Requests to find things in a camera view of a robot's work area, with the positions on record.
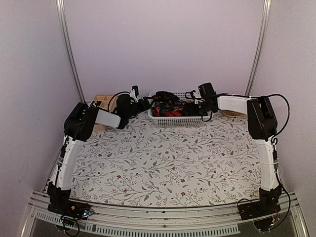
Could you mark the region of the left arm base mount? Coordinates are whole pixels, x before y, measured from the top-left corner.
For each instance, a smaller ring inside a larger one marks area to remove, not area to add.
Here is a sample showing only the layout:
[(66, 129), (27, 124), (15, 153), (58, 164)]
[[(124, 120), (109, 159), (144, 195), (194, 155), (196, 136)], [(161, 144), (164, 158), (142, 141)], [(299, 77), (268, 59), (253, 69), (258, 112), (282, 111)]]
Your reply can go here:
[(86, 220), (89, 216), (94, 214), (94, 210), (90, 204), (70, 200), (70, 189), (62, 190), (61, 188), (57, 188), (53, 182), (49, 182), (47, 194), (49, 196), (47, 210), (50, 212), (74, 217), (79, 220)]

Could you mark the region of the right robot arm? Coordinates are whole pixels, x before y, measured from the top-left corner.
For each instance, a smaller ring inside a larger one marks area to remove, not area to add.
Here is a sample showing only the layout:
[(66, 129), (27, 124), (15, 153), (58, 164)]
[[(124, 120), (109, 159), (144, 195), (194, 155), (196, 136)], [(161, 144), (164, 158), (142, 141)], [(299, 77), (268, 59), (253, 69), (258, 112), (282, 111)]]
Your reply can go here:
[(282, 192), (278, 174), (277, 157), (277, 119), (269, 96), (243, 96), (235, 94), (217, 94), (211, 83), (205, 83), (195, 91), (186, 92), (185, 97), (200, 101), (197, 109), (201, 115), (228, 110), (247, 115), (248, 133), (255, 140), (260, 159), (261, 186), (260, 201), (255, 205), (259, 215), (266, 215), (274, 208), (274, 199)]

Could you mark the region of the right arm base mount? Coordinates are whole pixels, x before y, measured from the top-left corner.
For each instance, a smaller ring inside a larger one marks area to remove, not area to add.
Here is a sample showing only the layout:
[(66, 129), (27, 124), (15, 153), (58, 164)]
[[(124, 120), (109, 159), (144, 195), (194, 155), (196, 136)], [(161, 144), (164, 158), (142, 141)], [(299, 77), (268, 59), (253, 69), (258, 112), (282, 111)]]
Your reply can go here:
[(259, 200), (248, 203), (237, 203), (237, 208), (242, 220), (253, 219), (281, 211), (279, 197), (282, 187), (278, 186), (270, 191), (259, 189)]

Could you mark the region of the dark floral tie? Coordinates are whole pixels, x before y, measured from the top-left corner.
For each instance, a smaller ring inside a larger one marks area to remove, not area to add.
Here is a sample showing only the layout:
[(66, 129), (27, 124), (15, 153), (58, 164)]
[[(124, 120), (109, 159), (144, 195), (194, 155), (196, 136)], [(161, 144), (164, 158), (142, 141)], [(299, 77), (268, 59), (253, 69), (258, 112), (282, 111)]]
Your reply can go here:
[(182, 102), (155, 102), (153, 107), (158, 108), (161, 112), (178, 111), (182, 115), (184, 111), (184, 104)]

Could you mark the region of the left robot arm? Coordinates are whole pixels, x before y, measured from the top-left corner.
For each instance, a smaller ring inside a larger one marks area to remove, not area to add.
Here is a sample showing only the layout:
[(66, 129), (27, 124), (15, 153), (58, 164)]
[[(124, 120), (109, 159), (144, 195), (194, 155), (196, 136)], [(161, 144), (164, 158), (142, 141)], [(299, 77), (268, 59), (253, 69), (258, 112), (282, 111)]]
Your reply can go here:
[(132, 93), (117, 94), (118, 105), (111, 112), (103, 109), (101, 102), (90, 104), (79, 102), (64, 123), (64, 142), (57, 161), (57, 173), (48, 183), (47, 193), (54, 199), (54, 206), (62, 214), (70, 214), (73, 203), (68, 200), (71, 192), (71, 178), (78, 153), (92, 135), (96, 124), (124, 129), (129, 120), (152, 106), (152, 97), (138, 99)]

